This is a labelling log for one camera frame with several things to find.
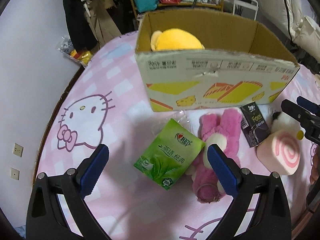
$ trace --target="screw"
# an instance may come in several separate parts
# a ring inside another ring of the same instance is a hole
[[[38,175],[38,179],[43,179],[44,178],[44,173],[41,172],[39,175]]]
[[[248,175],[248,174],[250,173],[250,170],[247,169],[247,168],[242,168],[242,169],[241,169],[241,172],[242,172],[243,174],[245,174],[245,175]]]
[[[274,172],[272,173],[272,176],[273,176],[274,178],[276,178],[276,179],[280,177],[279,173],[276,172],[276,171],[274,171]]]
[[[76,169],[74,169],[74,168],[71,168],[71,169],[67,170],[67,174],[68,175],[73,175],[75,173],[76,173]]]

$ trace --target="cardboard box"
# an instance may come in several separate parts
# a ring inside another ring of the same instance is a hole
[[[255,147],[270,135],[269,127],[255,102],[241,106],[240,109],[244,115],[241,129],[249,146]]]
[[[205,50],[153,52],[154,31],[180,28]],[[153,111],[272,102],[299,70],[295,57],[257,21],[208,9],[149,12],[136,61]]]

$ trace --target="hello kitty bow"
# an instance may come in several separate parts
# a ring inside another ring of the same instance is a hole
[[[65,145],[63,147],[58,147],[58,149],[66,149],[71,152],[76,144],[78,133],[76,131],[71,131],[66,124],[62,125],[58,131],[57,138],[59,141],[64,141]]]

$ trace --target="wall socket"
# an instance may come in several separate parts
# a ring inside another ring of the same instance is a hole
[[[20,146],[19,144],[15,143],[14,148],[13,148],[13,154],[21,157],[22,151],[23,151],[23,147]]]
[[[16,180],[19,180],[20,171],[11,168],[10,177]]]

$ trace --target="pink stuffed bear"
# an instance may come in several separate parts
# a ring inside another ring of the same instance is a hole
[[[206,203],[219,201],[226,195],[208,161],[208,147],[216,143],[228,158],[232,158],[240,166],[237,153],[242,115],[231,108],[225,110],[221,120],[219,119],[216,114],[203,115],[200,118],[201,139],[206,142],[206,146],[192,163],[195,168],[195,172],[191,172],[193,192],[201,202]]]

